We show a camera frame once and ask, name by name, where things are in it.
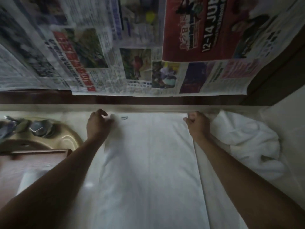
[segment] person's right arm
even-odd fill
[[[184,120],[249,229],[305,228],[305,211],[298,204],[212,141],[204,114],[192,112]]]

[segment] newspaper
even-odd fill
[[[0,0],[0,69],[7,75],[0,91],[245,95],[305,24],[304,6],[305,0]]]

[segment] tiled wall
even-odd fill
[[[281,139],[282,160],[291,175],[284,177],[282,191],[305,208],[305,86],[263,109],[261,116]]]

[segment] hand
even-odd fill
[[[187,123],[190,135],[195,141],[202,137],[210,138],[210,120],[203,113],[191,112],[189,117],[185,117],[183,120]]]
[[[102,109],[91,113],[87,123],[88,140],[105,140],[107,138],[114,120],[105,120],[103,116],[108,116],[108,114]]]

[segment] white towel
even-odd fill
[[[211,122],[211,134],[230,145],[233,157],[266,180],[285,172],[284,164],[278,161],[278,135],[264,123],[221,110]]]
[[[94,228],[208,229],[186,114],[111,115]]]

